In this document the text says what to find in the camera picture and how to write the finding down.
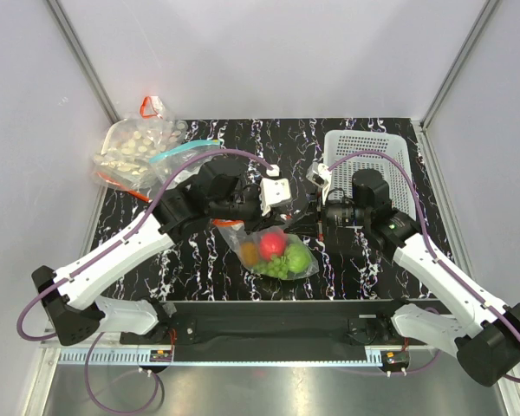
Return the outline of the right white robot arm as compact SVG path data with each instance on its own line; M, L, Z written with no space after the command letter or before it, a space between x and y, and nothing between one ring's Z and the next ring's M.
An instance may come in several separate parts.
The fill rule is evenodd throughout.
M510 376L520 363L520 303L508 306L438 250L423 224L392 206L389 185L378 171L355 172L353 198L340 204L327 201L332 179L327 166L313 163L307 178L320 190L323 224L359 227L372 250L416 276L451 313L434 315L413 303L403 304L376 322L382 341L422 341L455 357L485 387Z

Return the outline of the clear bag orange zipper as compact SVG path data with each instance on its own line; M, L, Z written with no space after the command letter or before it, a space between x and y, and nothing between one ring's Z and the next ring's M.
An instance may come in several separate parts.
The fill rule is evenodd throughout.
M244 221L215 219L212 223L251 273L294 281L319 272L310 248L298 236L285 233L281 226L248 232Z

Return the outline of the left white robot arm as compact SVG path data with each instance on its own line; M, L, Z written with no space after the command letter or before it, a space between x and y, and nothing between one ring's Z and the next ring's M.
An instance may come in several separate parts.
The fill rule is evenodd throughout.
M144 297L122 301L103 291L148 258L205 228L212 220L244 222L259 231L281 222L279 208L291 201L289 181L272 166L259 183L242 185L244 171L233 159L215 157L166 190L130 225L86 256L53 270L42 266L31 277L37 300L63 346L99 333L120 333L137 344L161 343L172 330L170 312Z

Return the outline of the red apple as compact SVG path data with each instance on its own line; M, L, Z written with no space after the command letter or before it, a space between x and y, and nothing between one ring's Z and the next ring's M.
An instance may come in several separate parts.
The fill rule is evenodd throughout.
M258 244L261 257L269 261L272 257L280 257L285 252L286 237L281 232L271 231L264 233Z

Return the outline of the brown kiwi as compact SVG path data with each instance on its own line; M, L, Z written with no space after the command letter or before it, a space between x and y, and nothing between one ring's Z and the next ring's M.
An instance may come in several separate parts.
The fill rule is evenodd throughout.
M239 255L243 265L246 267L253 267L261 260L256 244L250 241L240 245Z

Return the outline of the white plastic basket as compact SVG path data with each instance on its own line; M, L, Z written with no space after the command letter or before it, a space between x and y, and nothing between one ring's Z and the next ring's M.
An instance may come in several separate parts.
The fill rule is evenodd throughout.
M325 134L323 163L333 165L350 153L359 151L377 151L384 153L399 163L407 175L411 175L410 159L405 139L389 133L362 132L355 130L332 130ZM410 192L399 169L377 155L356 156L337 166L332 173L330 200L339 201L342 197L352 196L352 176L362 169L374 169L389 184L390 199L393 207L417 217L413 195Z

